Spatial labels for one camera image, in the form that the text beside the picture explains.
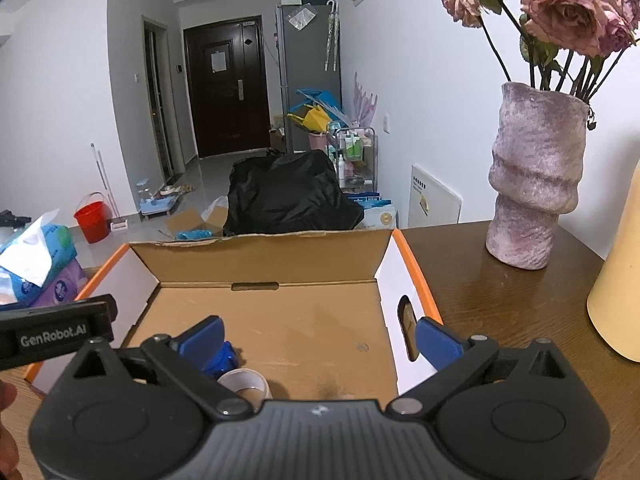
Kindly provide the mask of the person's hand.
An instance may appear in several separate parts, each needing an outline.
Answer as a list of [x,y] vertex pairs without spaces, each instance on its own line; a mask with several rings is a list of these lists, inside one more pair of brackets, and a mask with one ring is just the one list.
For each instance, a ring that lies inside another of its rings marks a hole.
[[[15,401],[16,387],[8,382],[0,384],[0,411],[4,413]],[[6,428],[4,422],[0,425],[0,469],[1,478],[8,480],[22,480],[20,468],[20,451],[13,434]]]

